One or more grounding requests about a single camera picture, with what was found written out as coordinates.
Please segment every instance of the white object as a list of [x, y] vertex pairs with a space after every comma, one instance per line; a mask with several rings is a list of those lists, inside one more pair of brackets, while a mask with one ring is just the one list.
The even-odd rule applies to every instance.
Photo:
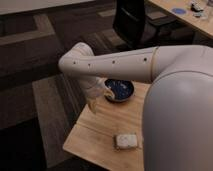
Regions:
[[130, 149], [138, 146], [136, 134], [119, 134], [115, 137], [115, 148]]
[[[91, 51], [83, 43], [76, 47]], [[143, 111], [145, 170], [213, 170], [212, 48], [165, 46], [96, 57], [70, 50], [59, 67], [86, 82], [101, 76], [152, 83]]]

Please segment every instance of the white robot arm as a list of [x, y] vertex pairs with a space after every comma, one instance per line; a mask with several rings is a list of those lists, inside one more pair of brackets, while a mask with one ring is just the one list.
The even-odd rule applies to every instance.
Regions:
[[212, 48], [165, 46], [94, 57], [79, 43], [59, 67], [78, 77], [91, 98], [103, 86], [94, 76], [152, 83], [143, 111], [145, 170], [213, 170]]

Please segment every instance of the chair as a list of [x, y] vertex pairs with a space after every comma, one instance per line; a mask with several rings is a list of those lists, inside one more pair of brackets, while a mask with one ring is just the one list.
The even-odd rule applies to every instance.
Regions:
[[3, 22], [3, 19], [1, 19], [1, 16], [0, 16], [0, 37], [4, 35], [4, 22]]
[[144, 0], [117, 0], [113, 28], [130, 48], [136, 49], [138, 47], [146, 21], [155, 27], [153, 37], [147, 42], [149, 44], [150, 42], [156, 43], [162, 26], [174, 22], [175, 19], [165, 14], [160, 17], [146, 15]]

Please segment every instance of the desk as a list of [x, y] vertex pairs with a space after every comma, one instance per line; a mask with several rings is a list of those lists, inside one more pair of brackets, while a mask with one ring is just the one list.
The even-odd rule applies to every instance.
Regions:
[[[108, 170], [143, 171], [142, 105], [149, 85], [134, 83], [134, 87], [133, 97], [125, 103], [112, 104], [100, 98], [96, 114], [86, 106], [63, 149]], [[139, 147], [114, 149], [113, 136], [118, 133], [136, 133]]]
[[[173, 14], [177, 17], [177, 19], [187, 25], [190, 25], [191, 27], [208, 36], [209, 38], [213, 38], [213, 17], [210, 21], [201, 20], [194, 17], [193, 12], [190, 11], [187, 7], [190, 0], [149, 0], [149, 2]], [[173, 8], [183, 8], [186, 10], [186, 14], [177, 15], [172, 12]]]

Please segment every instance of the wooden table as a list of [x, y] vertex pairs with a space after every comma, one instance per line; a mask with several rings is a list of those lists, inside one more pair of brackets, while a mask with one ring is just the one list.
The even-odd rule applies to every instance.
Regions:
[[[197, 31], [203, 33], [209, 38], [213, 38], [213, 16], [211, 19], [202, 20], [193, 16], [193, 12], [189, 10], [190, 0], [148, 0], [150, 3], [162, 8], [163, 10], [173, 14], [177, 19], [181, 20], [187, 25], [190, 25]], [[197, 0], [202, 6], [204, 6], [204, 1]], [[172, 12], [173, 8], [182, 8], [186, 10], [186, 14], [178, 15]]]
[[[112, 104], [102, 97], [96, 114], [86, 105], [63, 149], [108, 170], [143, 171], [142, 105], [149, 85], [134, 86], [135, 93], [127, 102]], [[119, 133], [136, 133], [139, 147], [116, 150], [113, 136]]]

